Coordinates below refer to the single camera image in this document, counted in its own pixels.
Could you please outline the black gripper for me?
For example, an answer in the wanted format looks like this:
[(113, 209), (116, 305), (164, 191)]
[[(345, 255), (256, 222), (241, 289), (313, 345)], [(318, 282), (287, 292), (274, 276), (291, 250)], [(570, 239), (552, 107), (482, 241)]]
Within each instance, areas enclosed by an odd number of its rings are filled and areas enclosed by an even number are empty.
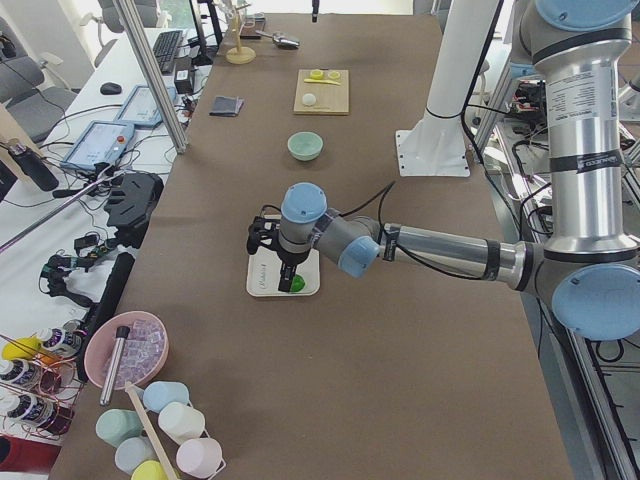
[(280, 220), (255, 216), (248, 227), (246, 250), (255, 255), (260, 247), (273, 251), (281, 261), (278, 290), (289, 293), (296, 274), (296, 268), (307, 260), (310, 249), (292, 252), (285, 249), (280, 242)]

